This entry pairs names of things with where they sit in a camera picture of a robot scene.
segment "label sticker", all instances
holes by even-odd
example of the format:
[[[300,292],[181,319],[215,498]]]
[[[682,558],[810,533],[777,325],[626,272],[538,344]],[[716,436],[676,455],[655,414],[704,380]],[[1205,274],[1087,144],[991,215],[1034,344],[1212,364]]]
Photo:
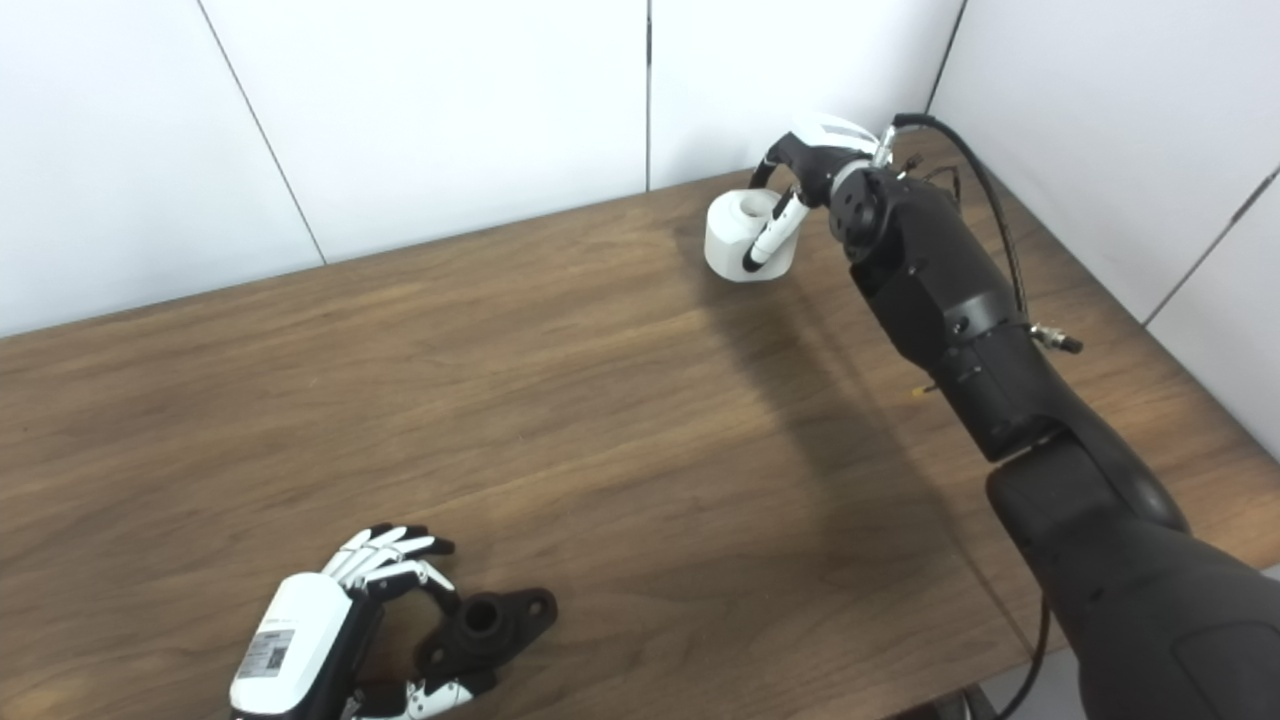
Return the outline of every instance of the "label sticker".
[[[280,665],[284,665],[284,653],[289,651],[293,642],[293,630],[269,630],[253,635],[253,642],[248,643],[244,651],[244,660],[241,662],[236,678],[274,678],[280,674]]]

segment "black mechanical part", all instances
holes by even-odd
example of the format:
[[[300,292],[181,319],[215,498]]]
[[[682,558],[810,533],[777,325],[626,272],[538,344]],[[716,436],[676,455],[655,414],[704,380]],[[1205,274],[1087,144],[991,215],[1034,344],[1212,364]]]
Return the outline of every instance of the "black mechanical part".
[[[543,588],[474,594],[422,641],[415,665],[429,684],[492,674],[556,624],[557,614],[556,596]]]
[[[474,698],[492,691],[498,684],[493,671],[463,675],[451,680],[422,682],[422,694],[430,697],[435,691],[447,683],[457,683]],[[358,716],[361,719],[385,717],[387,720],[399,720],[406,716],[413,717],[411,710],[421,712],[422,707],[410,708],[412,698],[406,693],[404,683],[367,683],[356,689],[355,700],[358,702]]]
[[[836,173],[854,160],[869,159],[870,154],[847,147],[810,147],[788,132],[764,154],[764,160],[751,173],[748,187],[764,187],[774,168],[783,164],[800,182],[800,201],[806,208],[820,208],[831,201],[828,193]]]
[[[417,577],[410,573],[398,575],[396,578],[387,578],[384,580],[378,580],[365,588],[370,600],[378,602],[388,602],[396,600],[397,597],[404,596],[411,591],[422,587]]]
[[[864,170],[835,196],[831,227],[842,232],[836,237],[851,259],[854,284],[897,351],[933,378],[987,460],[1069,433],[1137,516],[1187,529],[1142,459],[1036,347],[1009,282],[946,191]]]
[[[1080,661],[1092,720],[1280,717],[1280,583],[1194,539],[1137,454],[1036,347],[945,191],[859,170],[831,229],[893,346],[943,391]]]
[[[1134,516],[1057,437],[987,495],[1080,662],[1092,720],[1280,717],[1280,583]]]
[[[982,186],[982,192],[987,196],[987,202],[991,205],[991,214],[996,218],[996,229],[1000,231],[1000,242],[1005,246],[1005,259],[1009,261],[1009,279],[1012,283],[1014,301],[1018,304],[1019,310],[1027,313],[1027,290],[1023,287],[1023,270],[1018,264],[1018,249],[1014,246],[1014,234],[1009,232],[1009,222],[1005,220],[1005,209],[1001,206],[1000,195],[996,192],[995,186],[991,183],[991,177],[987,174],[987,167],[982,164],[978,154],[969,147],[969,143],[960,137],[960,133],[933,115],[925,113],[899,113],[893,115],[895,128],[913,126],[933,128],[941,132],[964,155],[965,161],[969,163],[969,168],[973,170],[974,177],[978,178],[978,184]],[[960,176],[957,174],[956,204],[959,202]]]

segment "black metal bracket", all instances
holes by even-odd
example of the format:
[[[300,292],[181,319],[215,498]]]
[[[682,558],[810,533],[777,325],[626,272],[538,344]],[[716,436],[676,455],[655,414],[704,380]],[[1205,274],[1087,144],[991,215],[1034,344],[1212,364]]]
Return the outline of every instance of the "black metal bracket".
[[[543,588],[474,594],[422,641],[413,664],[429,683],[493,671],[554,625],[557,614],[556,596]]]

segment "white panel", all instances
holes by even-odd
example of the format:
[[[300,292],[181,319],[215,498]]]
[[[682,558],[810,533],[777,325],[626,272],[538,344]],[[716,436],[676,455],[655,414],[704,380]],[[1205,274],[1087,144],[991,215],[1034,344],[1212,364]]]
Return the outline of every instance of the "white panel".
[[[1018,694],[1018,688],[1027,679],[1028,666],[1014,667],[982,683],[996,712],[1000,712]],[[1080,702],[1080,664],[1070,650],[1060,650],[1044,656],[1036,685],[1027,694],[1014,717],[1025,720],[1085,720],[1084,705]]]
[[[206,0],[330,260],[644,191],[645,0]]]
[[[652,187],[753,167],[797,111],[924,109],[960,0],[653,0]]]
[[[1280,457],[1280,191],[1222,238],[1148,325],[1213,397]]]
[[[1135,316],[1280,156],[1280,3],[969,3],[933,113]]]
[[[0,4],[0,334],[320,264],[195,3]]]

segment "bolt hole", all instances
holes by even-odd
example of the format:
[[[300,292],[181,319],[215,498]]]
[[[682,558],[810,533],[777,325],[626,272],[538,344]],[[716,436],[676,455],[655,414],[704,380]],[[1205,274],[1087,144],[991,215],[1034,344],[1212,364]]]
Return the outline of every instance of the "bolt hole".
[[[462,621],[467,624],[467,629],[472,633],[484,634],[493,632],[498,625],[498,606],[492,602],[476,602],[471,607],[467,607]]]

